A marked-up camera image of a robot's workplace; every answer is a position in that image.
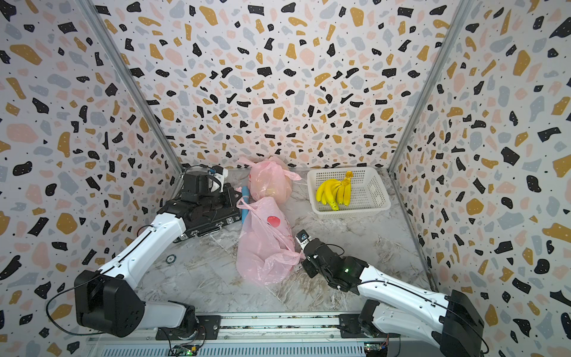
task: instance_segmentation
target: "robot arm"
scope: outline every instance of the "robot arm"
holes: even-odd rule
[[[118,337],[137,328],[184,325],[194,329],[194,308],[173,302],[143,302],[134,291],[151,264],[185,230],[181,217],[158,214],[150,227],[100,270],[79,274],[75,279],[78,324]]]
[[[185,174],[180,196],[167,201],[127,248],[98,271],[79,274],[74,282],[78,324],[118,337],[137,328],[172,328],[181,339],[196,332],[198,321],[193,306],[143,302],[134,289],[172,242],[207,235],[240,220],[236,208],[240,194],[224,183],[227,173],[214,166],[206,173]]]
[[[399,333],[433,344],[445,356],[480,356],[484,322],[463,293],[453,290],[448,296],[420,289],[360,259],[341,258],[304,230],[296,239],[307,257],[302,265],[311,278],[322,274],[332,288],[371,298],[359,317],[364,333]]]

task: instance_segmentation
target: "white basket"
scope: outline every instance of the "white basket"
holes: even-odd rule
[[[315,201],[315,193],[323,182],[329,179],[343,180],[347,171],[353,172],[349,206],[340,204],[339,211],[333,211],[329,205]],[[371,167],[311,170],[307,174],[307,188],[311,208],[319,219],[374,216],[391,208],[387,189],[377,171]]]

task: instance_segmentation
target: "patterned wall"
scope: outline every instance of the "patterned wall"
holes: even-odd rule
[[[475,2],[398,163],[439,289],[492,356],[571,356],[571,2]]]
[[[457,2],[95,3],[183,163],[381,167]]]
[[[46,300],[135,238],[173,170],[74,2],[0,11],[0,355],[77,356]],[[87,332],[72,292],[50,312]]]

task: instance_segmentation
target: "banana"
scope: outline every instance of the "banana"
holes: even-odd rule
[[[339,189],[337,190],[337,203],[338,204],[343,204],[343,192],[345,191],[345,186],[347,185],[346,181],[343,180],[341,182],[341,186],[339,186]]]
[[[335,202],[337,202],[337,193],[339,192],[339,190],[341,189],[341,187],[343,187],[342,184],[340,184],[339,186],[335,187],[331,193],[333,194],[333,199],[335,200]]]
[[[343,204],[345,206],[349,206],[351,203],[351,179],[348,179],[347,186],[345,186],[345,190],[343,191]]]
[[[336,197],[334,197],[332,190],[334,188],[339,187],[340,185],[341,182],[339,180],[328,180],[328,182],[325,184],[325,188],[323,189],[323,195],[325,196],[325,201],[329,203],[333,211],[339,211],[339,206],[337,205],[337,202],[335,202]]]
[[[338,180],[330,179],[330,180],[327,180],[327,181],[325,181],[324,183],[322,183],[322,184],[319,186],[319,188],[317,189],[317,193],[315,194],[315,201],[317,201],[317,202],[321,201],[321,198],[322,198],[322,196],[323,196],[323,189],[325,188],[325,184],[326,184],[327,182],[329,182],[329,181],[338,181]]]

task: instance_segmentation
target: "black cable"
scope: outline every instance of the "black cable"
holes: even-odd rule
[[[58,329],[62,330],[63,332],[65,332],[65,333],[67,333],[67,334],[70,334],[70,335],[73,335],[73,336],[93,336],[93,335],[102,335],[102,334],[104,334],[105,332],[94,332],[94,333],[92,333],[92,334],[76,334],[75,332],[67,331],[66,329],[64,329],[63,327],[61,327],[60,325],[58,325],[58,324],[55,322],[55,320],[51,317],[50,311],[48,310],[48,307],[50,306],[50,303],[51,303],[55,298],[57,298],[58,296],[60,296],[60,295],[62,295],[62,294],[64,294],[64,293],[66,293],[66,292],[68,292],[68,291],[71,291],[71,290],[73,290],[73,289],[75,289],[75,288],[78,288],[78,287],[80,287],[80,286],[82,286],[82,285],[85,285],[85,284],[87,284],[87,283],[92,282],[93,280],[97,279],[97,278],[100,277],[101,275],[104,275],[105,273],[107,273],[108,271],[110,271],[110,270],[113,269],[113,268],[114,268],[114,267],[110,267],[108,270],[106,270],[106,271],[104,271],[103,273],[101,273],[101,274],[99,274],[99,275],[93,277],[92,279],[89,279],[88,281],[86,281],[86,282],[84,282],[84,283],[81,283],[81,284],[79,284],[79,285],[77,285],[77,286],[70,287],[70,288],[67,289],[67,290],[63,290],[62,292],[56,294],[56,296],[54,296],[53,298],[51,298],[50,300],[48,300],[48,302],[47,302],[47,304],[46,304],[46,315],[47,315],[47,318],[52,322],[52,324],[54,324]]]
[[[204,346],[204,343],[206,342],[206,327],[200,325],[200,327],[202,327],[202,329],[204,330],[204,339],[202,340],[202,344],[200,344],[200,346],[196,349],[196,353],[198,353],[198,350]]]
[[[394,355],[393,357],[399,357],[401,344],[402,344],[402,342],[400,341],[400,335],[399,335],[399,351],[398,351],[397,354]]]
[[[363,333],[362,331],[352,331],[342,326],[337,326],[337,328],[351,335],[361,335]]]
[[[165,332],[165,330],[163,330],[162,327],[159,327],[158,329],[161,330],[161,331],[163,331],[164,335],[165,335],[166,338],[167,338],[167,341],[168,341],[168,351],[171,353],[169,356],[177,356],[177,354],[172,351],[171,339],[168,337],[168,334]]]
[[[343,251],[343,253],[338,254],[338,255],[344,255],[344,254],[345,254],[345,249],[343,249],[343,247],[340,247],[340,246],[338,246],[338,245],[336,245],[336,244],[330,244],[330,243],[326,243],[325,245],[326,245],[326,246],[334,246],[334,247],[337,247],[337,248],[341,248],[341,250]]]
[[[191,344],[196,340],[196,338],[198,337],[198,335],[200,335],[200,330],[196,330],[196,336],[194,336],[194,338],[193,338],[192,340],[190,340],[190,342],[183,343],[183,344],[181,344],[181,346],[184,347],[184,346],[189,346],[189,345],[191,345]]]
[[[204,169],[214,170],[212,167],[210,167],[210,166],[208,166],[208,165],[205,165],[205,164],[203,164],[203,163],[198,164],[198,165],[188,166],[186,169],[188,170],[188,169],[191,169],[191,168],[193,168],[193,167],[198,167],[198,166],[200,166],[200,167],[202,167],[202,168],[204,168]]]
[[[391,282],[389,282],[389,281],[367,280],[366,282],[360,282],[359,284],[357,284],[357,286],[363,285],[363,284],[367,284],[367,283],[383,283],[383,284],[388,284],[388,285],[396,286],[397,288],[400,288],[400,289],[402,289],[402,290],[404,290],[404,291],[406,291],[406,292],[409,292],[409,293],[411,293],[412,295],[416,295],[416,296],[418,296],[419,298],[424,299],[425,301],[429,302],[430,304],[434,304],[434,305],[436,305],[436,306],[440,306],[441,308],[445,309],[446,311],[450,311],[451,313],[453,313],[454,315],[456,315],[460,320],[462,320],[466,325],[468,325],[468,326],[472,329],[472,331],[474,331],[474,333],[482,340],[482,342],[484,342],[484,345],[486,345],[486,348],[487,348],[488,350],[485,351],[485,352],[482,352],[482,354],[485,355],[485,354],[487,354],[487,353],[490,351],[490,347],[488,346],[488,344],[486,343],[486,341],[484,340],[484,338],[482,337],[482,335],[480,335],[480,334],[476,331],[476,329],[474,329],[474,328],[472,327],[472,325],[471,325],[470,323],[468,323],[468,321],[466,321],[462,316],[460,316],[460,315],[458,315],[457,313],[455,313],[454,311],[450,310],[448,307],[445,307],[445,306],[443,306],[443,305],[441,305],[441,304],[439,304],[439,303],[433,302],[433,301],[431,301],[430,299],[427,299],[427,298],[425,298],[424,296],[422,296],[422,295],[420,295],[420,294],[417,294],[417,293],[415,293],[415,292],[413,292],[413,291],[411,291],[411,290],[408,290],[407,288],[404,288],[404,287],[399,286],[399,285],[397,285],[397,284],[391,283]]]
[[[137,230],[137,236],[139,236],[139,232],[141,232],[141,229],[145,228],[145,227],[152,227],[152,224],[145,224],[144,226],[142,226],[141,228],[139,228]]]
[[[139,243],[137,243],[137,245],[136,245],[133,249],[131,249],[130,251],[128,251],[127,254],[125,254],[121,259],[119,259],[118,263],[122,262],[126,257],[129,256],[129,254],[131,254],[135,249],[137,249],[137,247],[139,247],[139,246],[141,245],[141,243],[143,243],[144,240],[147,239],[147,237],[151,235],[151,233],[152,233],[152,232],[147,233],[147,235],[144,236],[143,239],[141,239],[141,240],[139,241]]]
[[[216,177],[214,177],[213,175],[206,175],[206,178],[216,182],[218,184],[218,187],[222,188],[222,182],[220,182],[219,179],[217,179]],[[214,192],[210,192],[208,195],[203,195],[203,196],[215,196],[218,193],[218,190],[214,191]]]

